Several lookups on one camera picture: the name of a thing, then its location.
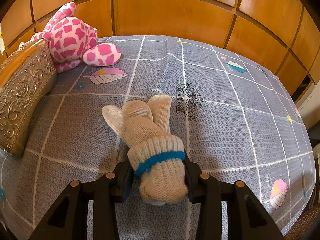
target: knit glove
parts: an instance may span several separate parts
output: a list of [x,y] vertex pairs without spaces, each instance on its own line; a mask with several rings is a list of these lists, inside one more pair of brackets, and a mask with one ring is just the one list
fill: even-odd
[[130,148],[128,158],[145,202],[163,205],[179,202],[188,189],[184,183],[183,142],[170,134],[171,97],[155,95],[148,104],[140,100],[105,106],[102,115]]

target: glove finger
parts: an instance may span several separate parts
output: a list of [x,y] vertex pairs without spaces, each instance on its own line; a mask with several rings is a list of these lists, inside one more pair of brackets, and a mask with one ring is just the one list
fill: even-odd
[[130,148],[153,137],[164,136],[166,133],[151,120],[142,117],[131,117],[124,122],[123,137]]
[[122,116],[121,109],[117,106],[104,106],[102,108],[102,115],[107,124],[112,128],[113,131],[127,144],[123,137],[124,130],[124,118]]
[[169,119],[171,103],[172,99],[167,95],[155,95],[148,101],[153,122],[167,133],[170,133]]
[[152,113],[149,106],[140,100],[132,100],[125,103],[122,106],[122,115],[125,120],[135,116],[142,116],[152,121]]

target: screw head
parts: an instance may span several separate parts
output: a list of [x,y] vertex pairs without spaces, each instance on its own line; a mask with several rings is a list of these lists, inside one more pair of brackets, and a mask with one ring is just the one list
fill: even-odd
[[209,175],[208,173],[201,173],[201,174],[200,174],[200,177],[201,177],[202,179],[209,179],[209,178],[210,178],[210,175]]
[[107,179],[113,179],[116,175],[113,172],[108,172],[106,174]]
[[236,182],[236,185],[237,185],[238,187],[244,187],[244,182],[241,181],[241,180],[238,180],[238,181]]
[[70,182],[71,187],[76,187],[76,186],[78,186],[79,184],[80,184],[80,183],[79,183],[79,180],[76,180],[76,179]]

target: gray bedsheet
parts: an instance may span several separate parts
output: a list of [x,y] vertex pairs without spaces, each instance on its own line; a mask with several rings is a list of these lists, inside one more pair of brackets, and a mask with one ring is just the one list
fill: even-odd
[[[90,76],[100,68],[84,64],[58,74],[34,114],[23,157],[0,152],[1,215],[12,232],[27,239],[71,180],[95,180],[125,158],[128,148],[103,120],[104,105],[164,93],[173,98],[172,134],[183,140],[190,160],[219,180],[243,180],[285,234],[316,178],[306,128],[279,79],[245,57],[197,41],[117,36],[99,42],[106,40],[120,48],[114,67],[127,76],[96,84]],[[138,183],[124,204],[116,204],[120,239],[195,238],[198,204],[143,203]],[[268,200],[280,191],[285,197],[275,209]],[[222,209],[226,239],[225,203]]]

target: pink plush toy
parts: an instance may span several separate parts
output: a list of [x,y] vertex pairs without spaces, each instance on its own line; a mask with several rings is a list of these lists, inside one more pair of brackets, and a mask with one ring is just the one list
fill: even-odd
[[95,66],[114,65],[120,59],[120,50],[112,43],[96,45],[97,29],[73,17],[76,4],[62,6],[30,41],[45,39],[58,73],[75,68],[83,60]]

